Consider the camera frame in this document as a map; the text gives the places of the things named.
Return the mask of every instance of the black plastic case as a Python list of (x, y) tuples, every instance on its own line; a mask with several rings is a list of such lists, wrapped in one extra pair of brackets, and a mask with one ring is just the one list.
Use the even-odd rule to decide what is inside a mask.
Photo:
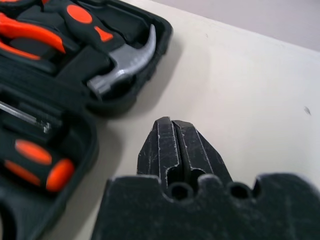
[[(44, 116), (62, 119), (67, 126), (52, 136), (43, 136), (28, 123), (0, 111), (1, 129), (14, 131), (22, 138), (50, 146), (68, 156), (76, 165), (71, 180), (58, 194), (40, 190), (0, 168), (0, 213), (4, 240), (37, 240), (59, 219), (68, 198), (97, 159), (97, 130), (90, 112), (115, 116), (127, 111), (154, 74), (168, 48), (172, 27), (159, 16), (118, 0), (78, 4), (99, 17), (110, 29), (121, 33), (126, 42), (136, 48), (144, 45), (149, 26), (154, 24), (156, 51), (144, 70), (132, 77), (130, 84), (122, 85), (119, 91), (114, 91), (102, 101), (91, 94), (85, 81), (97, 73), (107, 73), (112, 68), (112, 61), (91, 46), (82, 45), (77, 54), (61, 56), (50, 47), (34, 47), (34, 42), (30, 41), (27, 45), (29, 49), (24, 50), (60, 64), (54, 75), (0, 56), (0, 101), (30, 114), (41, 112)], [(40, 5), (16, 15), (20, 21), (53, 24), (60, 31), (65, 31), (63, 23), (41, 15)], [(25, 48), (20, 41), (15, 39), (10, 44)]]

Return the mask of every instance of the pliers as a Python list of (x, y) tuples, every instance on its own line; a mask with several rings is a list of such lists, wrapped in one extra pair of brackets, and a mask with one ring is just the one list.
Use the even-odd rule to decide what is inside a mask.
[[(0, 36), (4, 36), (9, 39), (34, 39), (48, 44), (63, 54), (75, 53), (80, 48), (77, 43), (58, 31), (48, 30), (44, 27), (31, 23), (11, 19), (2, 12), (0, 12)], [(56, 71), (56, 66), (50, 61), (42, 59), (40, 56), (6, 45), (1, 41), (1, 39), (0, 55), (30, 65), (50, 74), (53, 74)]]

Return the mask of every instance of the screwdriver handle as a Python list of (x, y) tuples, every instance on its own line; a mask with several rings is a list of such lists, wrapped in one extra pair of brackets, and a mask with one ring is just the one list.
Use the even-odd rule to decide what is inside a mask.
[(75, 171), (70, 159), (11, 132), (0, 131), (0, 143), (0, 164), (49, 192), (59, 192)]
[(108, 54), (125, 44), (118, 33), (110, 31), (95, 15), (70, 0), (49, 1), (44, 11), (58, 13), (76, 38), (102, 53)]

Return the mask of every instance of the silver hammer head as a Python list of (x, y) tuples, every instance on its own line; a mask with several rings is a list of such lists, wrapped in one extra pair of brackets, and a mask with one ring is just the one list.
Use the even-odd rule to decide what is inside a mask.
[(134, 48), (127, 44), (109, 53), (115, 63), (114, 69), (105, 74), (93, 77), (87, 86), (100, 98), (108, 92), (112, 85), (133, 76), (141, 71), (151, 60), (156, 50), (156, 28), (152, 24), (149, 38), (141, 48)]

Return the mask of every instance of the white table surface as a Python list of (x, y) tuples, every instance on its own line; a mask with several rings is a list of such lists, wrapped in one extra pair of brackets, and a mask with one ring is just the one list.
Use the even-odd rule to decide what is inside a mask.
[(128, 114), (98, 120), (98, 161), (44, 240), (90, 239), (107, 178), (135, 175), (163, 116), (193, 123), (235, 181), (252, 186), (258, 174), (294, 172), (320, 187), (318, 52), (153, 1), (127, 2), (172, 24), (169, 50)]

